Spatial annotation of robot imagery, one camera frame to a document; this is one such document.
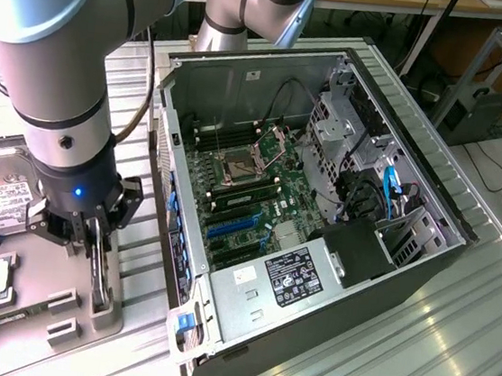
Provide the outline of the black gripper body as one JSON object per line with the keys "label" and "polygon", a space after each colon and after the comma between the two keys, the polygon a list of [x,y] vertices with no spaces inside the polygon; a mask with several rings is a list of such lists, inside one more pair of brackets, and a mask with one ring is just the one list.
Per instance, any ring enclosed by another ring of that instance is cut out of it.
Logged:
{"label": "black gripper body", "polygon": [[73,213],[91,218],[97,206],[110,210],[123,193],[122,178],[115,165],[114,146],[115,137],[112,135],[98,154],[71,168],[45,165],[31,155],[51,212],[69,220]]}

